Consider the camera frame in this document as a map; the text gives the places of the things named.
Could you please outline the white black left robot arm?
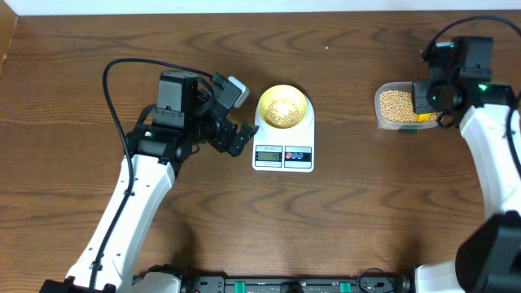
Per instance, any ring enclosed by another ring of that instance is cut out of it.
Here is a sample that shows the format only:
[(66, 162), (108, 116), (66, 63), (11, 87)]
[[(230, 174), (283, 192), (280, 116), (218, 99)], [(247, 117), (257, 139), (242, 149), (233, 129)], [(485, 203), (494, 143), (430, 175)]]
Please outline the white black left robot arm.
[(138, 255), (152, 220), (182, 166), (204, 143), (235, 157), (257, 128), (228, 119), (249, 89), (216, 72), (209, 80), (188, 71), (164, 71), (158, 100), (143, 108), (125, 135), (118, 182), (89, 244), (63, 281), (43, 292), (190, 292), (191, 284), (160, 266), (136, 278)]

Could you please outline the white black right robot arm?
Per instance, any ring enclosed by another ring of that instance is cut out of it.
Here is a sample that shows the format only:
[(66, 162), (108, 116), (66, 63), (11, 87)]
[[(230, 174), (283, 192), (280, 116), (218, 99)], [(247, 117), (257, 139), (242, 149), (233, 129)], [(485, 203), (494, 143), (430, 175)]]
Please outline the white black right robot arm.
[(484, 223), (454, 260), (420, 265), (403, 283), (410, 292), (520, 290), (519, 101), (510, 85), (493, 83), (490, 37), (432, 42), (423, 53), (428, 78), (412, 85), (414, 112), (438, 113), (468, 145), (484, 197)]

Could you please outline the yellow measuring scoop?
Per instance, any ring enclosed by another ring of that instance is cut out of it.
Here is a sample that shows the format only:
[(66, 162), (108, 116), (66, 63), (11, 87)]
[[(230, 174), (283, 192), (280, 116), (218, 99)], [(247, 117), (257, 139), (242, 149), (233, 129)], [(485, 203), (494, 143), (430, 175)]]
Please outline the yellow measuring scoop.
[(423, 123), (423, 122), (428, 122), (431, 119), (431, 114), (430, 113), (415, 114), (414, 117), (415, 117), (416, 123)]

